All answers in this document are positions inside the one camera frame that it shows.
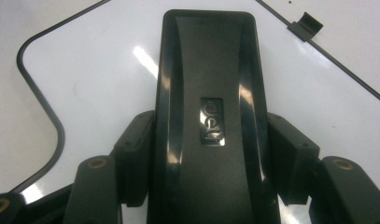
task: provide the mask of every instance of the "black plastic cover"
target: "black plastic cover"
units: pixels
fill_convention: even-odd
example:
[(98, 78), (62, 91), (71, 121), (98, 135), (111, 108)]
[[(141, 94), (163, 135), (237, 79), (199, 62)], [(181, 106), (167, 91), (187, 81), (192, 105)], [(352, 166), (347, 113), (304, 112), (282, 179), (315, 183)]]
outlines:
[(167, 12), (148, 224), (279, 223), (267, 125), (253, 16)]
[(314, 172), (309, 215), (316, 224), (380, 224), (380, 190), (352, 161), (326, 157)]
[(121, 222), (115, 171), (110, 156), (93, 157), (79, 165), (63, 224)]
[(277, 192), (285, 205), (306, 204), (308, 174), (320, 148), (284, 118), (269, 113), (268, 120)]
[(128, 207), (141, 206), (148, 193), (153, 121), (154, 111), (134, 117), (110, 154), (116, 159), (120, 202)]

